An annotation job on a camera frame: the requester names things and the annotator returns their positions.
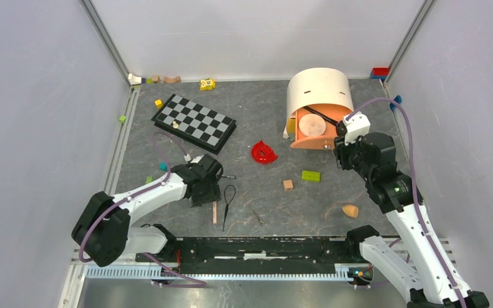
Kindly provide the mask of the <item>teal cube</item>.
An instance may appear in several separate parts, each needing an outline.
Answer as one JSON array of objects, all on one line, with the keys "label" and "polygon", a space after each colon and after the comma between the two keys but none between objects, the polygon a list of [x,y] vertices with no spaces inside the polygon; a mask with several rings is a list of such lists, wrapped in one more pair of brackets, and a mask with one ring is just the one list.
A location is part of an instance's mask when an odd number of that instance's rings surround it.
[{"label": "teal cube", "polygon": [[159,169],[161,171],[168,171],[169,170],[169,164],[165,163],[165,162],[161,162],[159,164]]}]

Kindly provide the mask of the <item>green lego brick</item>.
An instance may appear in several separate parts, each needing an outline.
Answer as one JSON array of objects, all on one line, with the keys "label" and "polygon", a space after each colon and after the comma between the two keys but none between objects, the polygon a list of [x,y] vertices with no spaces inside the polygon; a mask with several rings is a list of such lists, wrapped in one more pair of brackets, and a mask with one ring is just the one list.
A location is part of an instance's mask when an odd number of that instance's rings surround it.
[{"label": "green lego brick", "polygon": [[307,182],[320,182],[321,174],[317,171],[303,170],[301,174],[301,179]]}]

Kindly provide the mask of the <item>round drawer organizer box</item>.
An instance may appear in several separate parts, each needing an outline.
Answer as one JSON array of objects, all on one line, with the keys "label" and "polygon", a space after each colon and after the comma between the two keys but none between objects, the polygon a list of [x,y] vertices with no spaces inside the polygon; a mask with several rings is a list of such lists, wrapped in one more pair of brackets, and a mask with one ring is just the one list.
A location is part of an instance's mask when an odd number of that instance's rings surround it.
[{"label": "round drawer organizer box", "polygon": [[334,125],[326,122],[326,131],[316,137],[301,134],[298,123],[302,116],[312,114],[309,106],[328,117],[341,121],[354,111],[348,77],[327,67],[304,69],[292,77],[286,92],[286,126],[283,137],[291,140],[290,147],[302,150],[331,150],[338,136]]}]

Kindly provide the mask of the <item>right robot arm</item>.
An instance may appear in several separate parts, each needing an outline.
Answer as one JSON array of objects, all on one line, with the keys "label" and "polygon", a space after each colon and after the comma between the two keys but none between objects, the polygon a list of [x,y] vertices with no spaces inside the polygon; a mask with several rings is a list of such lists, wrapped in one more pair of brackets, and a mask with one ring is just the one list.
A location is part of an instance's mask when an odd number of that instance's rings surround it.
[{"label": "right robot arm", "polygon": [[337,165],[353,170],[365,181],[370,199],[391,222],[406,251],[407,263],[370,225],[347,232],[345,254],[374,265],[400,292],[407,307],[489,307],[481,291],[473,291],[460,276],[439,241],[422,196],[412,179],[397,168],[391,136],[370,132],[367,116],[345,116],[334,140]]}]

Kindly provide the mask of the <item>white corner bracket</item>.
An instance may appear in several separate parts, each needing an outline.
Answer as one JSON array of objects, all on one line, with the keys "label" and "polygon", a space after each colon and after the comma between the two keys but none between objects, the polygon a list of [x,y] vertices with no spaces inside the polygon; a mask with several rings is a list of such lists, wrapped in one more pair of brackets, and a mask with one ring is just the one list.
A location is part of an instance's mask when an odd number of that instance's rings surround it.
[{"label": "white corner bracket", "polygon": [[130,86],[136,86],[136,85],[141,85],[143,84],[143,78],[140,76],[136,76],[132,73],[128,73],[127,80],[130,84]]}]

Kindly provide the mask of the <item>black makeup brush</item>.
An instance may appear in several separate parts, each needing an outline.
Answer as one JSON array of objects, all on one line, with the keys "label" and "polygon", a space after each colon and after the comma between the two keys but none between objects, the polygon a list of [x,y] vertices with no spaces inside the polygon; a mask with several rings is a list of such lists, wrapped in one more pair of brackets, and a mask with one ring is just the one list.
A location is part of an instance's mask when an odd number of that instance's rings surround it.
[{"label": "black makeup brush", "polygon": [[304,106],[304,109],[306,109],[307,111],[309,111],[309,112],[311,112],[313,114],[316,114],[316,115],[320,116],[324,121],[326,121],[326,122],[334,125],[335,127],[338,127],[339,126],[339,122],[338,121],[336,121],[336,120],[328,117],[327,115],[325,115],[325,114],[323,114],[323,113],[321,113],[321,112],[319,112],[319,111],[317,111],[317,110],[315,110],[315,109],[313,109],[313,108],[311,108],[309,106]]}]

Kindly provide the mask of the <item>wooden arch block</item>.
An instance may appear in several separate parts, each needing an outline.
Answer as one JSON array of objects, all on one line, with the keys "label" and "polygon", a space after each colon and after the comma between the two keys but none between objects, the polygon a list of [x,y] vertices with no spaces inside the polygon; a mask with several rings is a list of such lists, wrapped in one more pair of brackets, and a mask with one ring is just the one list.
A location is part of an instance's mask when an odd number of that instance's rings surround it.
[{"label": "wooden arch block", "polygon": [[181,80],[181,77],[179,76],[176,76],[176,77],[163,77],[162,81],[164,83],[180,83],[182,80]]}]

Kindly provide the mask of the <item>orange makeup sponge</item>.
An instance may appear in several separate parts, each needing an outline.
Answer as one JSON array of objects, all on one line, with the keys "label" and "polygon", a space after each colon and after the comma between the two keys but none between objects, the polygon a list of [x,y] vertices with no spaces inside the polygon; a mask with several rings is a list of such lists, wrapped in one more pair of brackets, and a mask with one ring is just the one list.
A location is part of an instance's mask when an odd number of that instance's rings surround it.
[{"label": "orange makeup sponge", "polygon": [[344,205],[342,207],[342,211],[346,216],[348,216],[350,218],[354,218],[354,219],[356,219],[359,215],[359,208],[357,206],[351,205],[351,204]]}]

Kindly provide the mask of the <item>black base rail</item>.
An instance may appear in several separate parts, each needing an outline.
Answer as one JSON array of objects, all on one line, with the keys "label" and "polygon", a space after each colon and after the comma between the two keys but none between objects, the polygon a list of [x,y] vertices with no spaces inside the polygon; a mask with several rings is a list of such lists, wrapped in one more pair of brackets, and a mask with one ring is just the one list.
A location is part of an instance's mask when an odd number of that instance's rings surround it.
[{"label": "black base rail", "polygon": [[183,237],[156,254],[181,274],[331,274],[337,264],[364,264],[343,237]]}]

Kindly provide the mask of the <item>yellow toy block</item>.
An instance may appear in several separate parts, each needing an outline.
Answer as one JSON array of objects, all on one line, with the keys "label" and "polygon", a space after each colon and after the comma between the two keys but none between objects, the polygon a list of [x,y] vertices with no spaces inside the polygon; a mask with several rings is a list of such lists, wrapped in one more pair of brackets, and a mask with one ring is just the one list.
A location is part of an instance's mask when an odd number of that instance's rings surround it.
[{"label": "yellow toy block", "polygon": [[199,88],[201,91],[213,90],[216,87],[216,82],[212,78],[199,80]]}]

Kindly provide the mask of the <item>small wooden cube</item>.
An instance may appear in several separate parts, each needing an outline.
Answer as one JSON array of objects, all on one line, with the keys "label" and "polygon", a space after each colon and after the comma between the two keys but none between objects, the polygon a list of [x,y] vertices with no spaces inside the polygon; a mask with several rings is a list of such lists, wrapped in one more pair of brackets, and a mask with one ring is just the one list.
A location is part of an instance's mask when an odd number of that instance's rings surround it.
[{"label": "small wooden cube", "polygon": [[292,191],[294,188],[292,180],[284,180],[282,184],[285,191]]}]

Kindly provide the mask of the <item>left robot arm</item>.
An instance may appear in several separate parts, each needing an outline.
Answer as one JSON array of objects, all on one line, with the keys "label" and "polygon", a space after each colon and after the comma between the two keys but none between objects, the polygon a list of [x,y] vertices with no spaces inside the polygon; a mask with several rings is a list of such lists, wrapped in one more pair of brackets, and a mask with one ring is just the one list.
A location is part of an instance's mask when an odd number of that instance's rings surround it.
[{"label": "left robot arm", "polygon": [[135,223],[174,201],[188,200],[198,207],[220,200],[222,175],[222,164],[205,154],[170,167],[156,181],[131,191],[93,194],[71,232],[79,246],[79,260],[100,267],[138,253],[153,254],[164,262],[171,260],[176,244],[170,236],[160,227],[135,227]]}]

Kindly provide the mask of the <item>red blue blocks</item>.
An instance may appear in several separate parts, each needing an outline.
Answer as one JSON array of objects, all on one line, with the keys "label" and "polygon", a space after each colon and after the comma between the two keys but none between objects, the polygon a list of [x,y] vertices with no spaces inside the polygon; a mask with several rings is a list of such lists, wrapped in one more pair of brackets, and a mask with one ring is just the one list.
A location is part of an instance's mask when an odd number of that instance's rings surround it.
[{"label": "red blue blocks", "polygon": [[390,70],[387,67],[374,67],[370,72],[370,79],[385,80]]}]

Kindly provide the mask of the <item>round pink powder compact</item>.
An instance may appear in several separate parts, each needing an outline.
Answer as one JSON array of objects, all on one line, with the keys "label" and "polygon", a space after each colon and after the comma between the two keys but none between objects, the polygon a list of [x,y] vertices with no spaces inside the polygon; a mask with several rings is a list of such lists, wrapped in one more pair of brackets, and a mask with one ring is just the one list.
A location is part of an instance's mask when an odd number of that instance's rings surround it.
[{"label": "round pink powder compact", "polygon": [[325,133],[326,122],[320,115],[306,114],[300,118],[298,128],[303,136],[316,137]]}]

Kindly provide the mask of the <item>blue block by wall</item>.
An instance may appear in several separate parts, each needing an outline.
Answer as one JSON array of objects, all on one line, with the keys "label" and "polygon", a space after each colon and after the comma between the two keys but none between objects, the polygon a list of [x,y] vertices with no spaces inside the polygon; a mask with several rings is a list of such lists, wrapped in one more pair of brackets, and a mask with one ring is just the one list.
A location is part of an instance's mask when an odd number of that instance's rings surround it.
[{"label": "blue block by wall", "polygon": [[390,103],[390,110],[393,112],[396,109],[396,105],[400,105],[402,103],[402,97],[397,95],[394,97],[394,103]]}]

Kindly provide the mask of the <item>red plastic arch toy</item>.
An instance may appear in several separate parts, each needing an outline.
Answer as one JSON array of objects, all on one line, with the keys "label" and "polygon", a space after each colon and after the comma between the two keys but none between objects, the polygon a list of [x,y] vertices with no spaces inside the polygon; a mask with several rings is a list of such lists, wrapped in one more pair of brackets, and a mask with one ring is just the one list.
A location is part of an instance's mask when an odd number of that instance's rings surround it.
[{"label": "red plastic arch toy", "polygon": [[278,159],[271,147],[263,141],[259,141],[252,146],[251,157],[260,164],[270,164]]}]

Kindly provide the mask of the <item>black white chessboard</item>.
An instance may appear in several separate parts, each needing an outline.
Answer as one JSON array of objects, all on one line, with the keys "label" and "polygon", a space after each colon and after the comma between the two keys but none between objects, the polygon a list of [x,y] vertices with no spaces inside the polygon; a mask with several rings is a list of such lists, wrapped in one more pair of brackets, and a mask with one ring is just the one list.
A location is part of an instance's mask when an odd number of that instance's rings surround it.
[{"label": "black white chessboard", "polygon": [[[236,120],[172,94],[151,119],[154,126],[217,155],[236,129]],[[172,122],[179,127],[175,129]]]}]

